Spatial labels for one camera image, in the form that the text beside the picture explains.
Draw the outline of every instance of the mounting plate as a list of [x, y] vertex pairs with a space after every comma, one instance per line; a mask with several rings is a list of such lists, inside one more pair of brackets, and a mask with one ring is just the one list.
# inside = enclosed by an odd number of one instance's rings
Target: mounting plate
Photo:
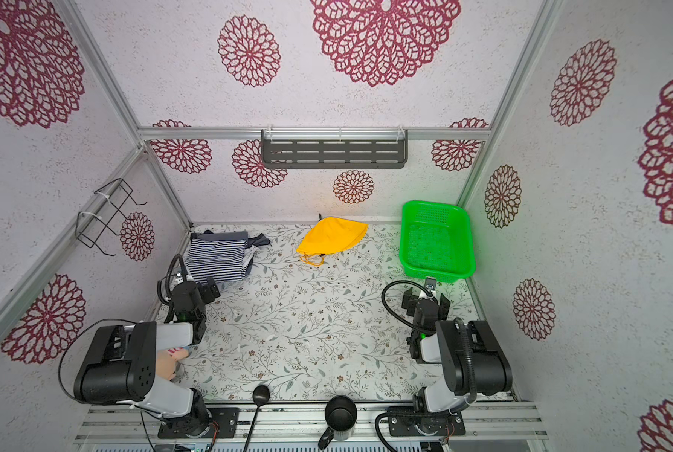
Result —
[[[411, 407], [404, 406], [390, 406], [386, 409], [388, 413], [395, 412], [412, 412]], [[449, 417], [426, 417], [426, 418], [414, 418], [414, 417], [389, 417], [389, 434], [395, 437], [399, 436], [447, 436], [451, 434], [452, 436], [463, 436], [465, 433], [464, 430], [464, 421], [462, 420], [461, 414], [456, 414], [455, 416]], [[450, 425], [449, 433], [447, 432], [447, 424]]]
[[[218, 434], [216, 439], [233, 438], [236, 434], [236, 426], [239, 424], [239, 409], [238, 408], [209, 408], [211, 419], [218, 423]], [[161, 425], [158, 431], [158, 437], [162, 440], [188, 438], [182, 433], [174, 433], [171, 429], [166, 429], [165, 425]], [[213, 431], [206, 432], [203, 438], [213, 438]]]

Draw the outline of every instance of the yellow hat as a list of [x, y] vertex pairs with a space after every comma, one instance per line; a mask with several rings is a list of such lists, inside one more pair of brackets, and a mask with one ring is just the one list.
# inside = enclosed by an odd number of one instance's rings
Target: yellow hat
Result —
[[332, 255], [346, 251], [364, 238], [368, 228], [368, 224], [332, 216], [326, 217], [306, 234], [296, 251], [305, 255], [302, 256], [305, 263], [314, 265], [308, 261], [310, 256]]

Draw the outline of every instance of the wall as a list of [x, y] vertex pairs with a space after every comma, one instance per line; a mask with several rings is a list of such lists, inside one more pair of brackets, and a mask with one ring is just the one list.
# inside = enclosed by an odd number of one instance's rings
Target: wall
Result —
[[[165, 140], [154, 150], [194, 148], [195, 140]], [[454, 203], [468, 170], [449, 171], [432, 161], [434, 142], [409, 141], [403, 169], [270, 170], [260, 163], [260, 143], [208, 141], [211, 164], [189, 174], [163, 165], [195, 223], [317, 221], [319, 213], [362, 221], [399, 221], [409, 200]], [[477, 142], [441, 142], [438, 150], [472, 162]], [[452, 168], [460, 166], [448, 162]]]
[[568, 2], [467, 207], [555, 450], [673, 450], [673, 2]]
[[[0, 302], [133, 149], [52, 7], [25, 5], [0, 4]], [[37, 50], [30, 20], [52, 20]]]
[[[541, 2], [348, 4], [79, 7], [145, 126], [487, 127]], [[256, 141], [154, 143], [195, 222], [398, 221], [407, 200], [453, 203], [477, 148], [411, 141], [401, 170], [271, 171]]]
[[446, 127], [491, 120], [541, 2], [78, 4], [142, 125]]
[[[0, 303], [133, 149], [52, 5], [12, 8], [0, 2]], [[143, 163], [126, 179], [148, 203], [124, 205], [144, 214], [114, 222], [124, 243], [99, 241], [117, 255], [79, 245], [0, 345], [0, 447], [66, 450], [86, 408], [60, 393], [62, 350], [97, 319], [154, 307], [184, 231]], [[68, 387], [87, 345], [66, 360]]]
[[[147, 204], [124, 204], [125, 215], [137, 221], [116, 216], [114, 229], [130, 232], [124, 239], [106, 232], [98, 240], [115, 256], [79, 244], [0, 345], [0, 447], [66, 450], [88, 407], [61, 393], [56, 369], [62, 351], [95, 321], [141, 321], [157, 303], [156, 281], [165, 274], [185, 231], [145, 162], [125, 180], [133, 198]], [[63, 381], [71, 393], [92, 337], [89, 332], [76, 342], [64, 361]]]

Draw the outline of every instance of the stuffed toy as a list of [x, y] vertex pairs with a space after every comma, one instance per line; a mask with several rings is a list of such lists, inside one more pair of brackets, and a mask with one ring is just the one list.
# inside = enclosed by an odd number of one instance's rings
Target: stuffed toy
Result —
[[156, 352], [156, 375], [166, 380], [173, 380], [176, 376], [178, 361], [188, 357], [186, 348], [168, 348]]

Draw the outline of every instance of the yellow drawstring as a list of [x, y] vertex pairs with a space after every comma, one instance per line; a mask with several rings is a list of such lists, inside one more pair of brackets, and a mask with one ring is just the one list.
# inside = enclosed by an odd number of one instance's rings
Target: yellow drawstring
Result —
[[314, 267], [323, 266], [324, 265], [324, 256], [321, 255], [321, 262], [319, 262], [319, 263], [311, 262], [310, 259], [313, 258], [314, 256], [319, 256], [319, 255], [302, 255], [300, 259], [303, 263], [309, 264], [310, 266], [314, 266]]

